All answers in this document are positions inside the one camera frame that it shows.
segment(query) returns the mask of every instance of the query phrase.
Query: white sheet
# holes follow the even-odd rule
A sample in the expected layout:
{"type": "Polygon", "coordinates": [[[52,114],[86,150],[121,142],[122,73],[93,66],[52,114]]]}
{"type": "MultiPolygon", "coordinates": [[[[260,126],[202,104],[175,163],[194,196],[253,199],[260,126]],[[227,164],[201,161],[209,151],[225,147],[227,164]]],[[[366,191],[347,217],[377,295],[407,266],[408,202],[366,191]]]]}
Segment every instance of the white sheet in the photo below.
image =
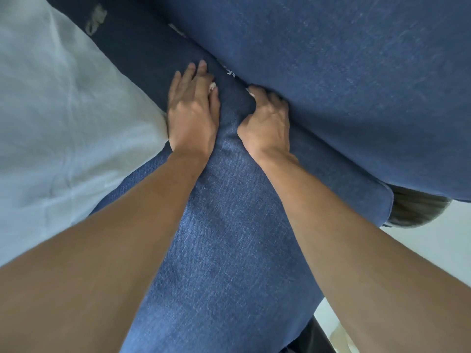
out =
{"type": "Polygon", "coordinates": [[[84,219],[167,141],[164,112],[46,0],[0,0],[0,265],[84,219]]]}

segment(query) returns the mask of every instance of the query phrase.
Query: white floor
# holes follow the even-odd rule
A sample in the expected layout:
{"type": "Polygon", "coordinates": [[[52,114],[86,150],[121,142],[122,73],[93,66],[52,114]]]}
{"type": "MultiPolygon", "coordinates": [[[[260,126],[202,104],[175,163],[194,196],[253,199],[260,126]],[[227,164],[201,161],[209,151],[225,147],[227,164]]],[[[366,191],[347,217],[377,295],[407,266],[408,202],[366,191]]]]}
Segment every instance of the white floor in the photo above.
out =
{"type": "MultiPolygon", "coordinates": [[[[471,203],[453,201],[440,217],[419,228],[382,229],[471,286],[471,203]]],[[[317,308],[315,317],[330,337],[339,320],[326,299],[317,308]]]]}

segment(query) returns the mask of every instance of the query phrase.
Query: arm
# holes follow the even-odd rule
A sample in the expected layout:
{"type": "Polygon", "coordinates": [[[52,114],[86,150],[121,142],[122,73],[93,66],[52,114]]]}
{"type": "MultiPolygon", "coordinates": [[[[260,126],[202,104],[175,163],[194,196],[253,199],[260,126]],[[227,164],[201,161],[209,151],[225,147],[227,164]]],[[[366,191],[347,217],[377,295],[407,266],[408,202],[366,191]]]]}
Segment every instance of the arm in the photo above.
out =
{"type": "Polygon", "coordinates": [[[471,289],[359,216],[289,153],[288,105],[253,87],[239,127],[317,283],[362,353],[471,352],[471,289]]]}
{"type": "Polygon", "coordinates": [[[167,162],[120,199],[0,268],[0,351],[117,352],[212,153],[217,89],[201,63],[169,92],[167,162]]]}

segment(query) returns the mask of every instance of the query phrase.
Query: hand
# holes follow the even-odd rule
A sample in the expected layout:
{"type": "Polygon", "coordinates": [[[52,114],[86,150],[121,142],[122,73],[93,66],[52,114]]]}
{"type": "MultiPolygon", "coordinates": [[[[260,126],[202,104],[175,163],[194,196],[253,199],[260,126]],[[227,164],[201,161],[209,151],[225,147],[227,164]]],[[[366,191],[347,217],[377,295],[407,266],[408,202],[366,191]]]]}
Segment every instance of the hand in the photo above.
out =
{"type": "Polygon", "coordinates": [[[169,90],[169,142],[174,153],[190,154],[206,162],[214,149],[219,127],[218,88],[209,92],[214,76],[201,60],[198,71],[190,63],[183,76],[175,73],[169,90]]]}
{"type": "Polygon", "coordinates": [[[254,95],[257,107],[239,125],[237,134],[252,158],[260,161],[271,155],[289,154],[290,122],[288,103],[274,94],[267,93],[260,87],[249,87],[254,95]]]}

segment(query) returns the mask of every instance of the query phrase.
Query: forearm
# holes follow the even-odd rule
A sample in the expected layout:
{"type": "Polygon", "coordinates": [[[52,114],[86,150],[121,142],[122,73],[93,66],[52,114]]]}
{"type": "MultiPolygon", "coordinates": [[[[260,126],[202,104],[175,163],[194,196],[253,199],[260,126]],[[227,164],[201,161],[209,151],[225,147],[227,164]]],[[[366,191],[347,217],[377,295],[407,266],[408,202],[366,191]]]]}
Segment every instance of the forearm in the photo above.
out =
{"type": "Polygon", "coordinates": [[[260,165],[361,352],[471,351],[471,290],[363,219],[285,155],[260,165]]]}
{"type": "Polygon", "coordinates": [[[0,269],[0,350],[117,352],[204,161],[172,154],[120,199],[0,269]]]}

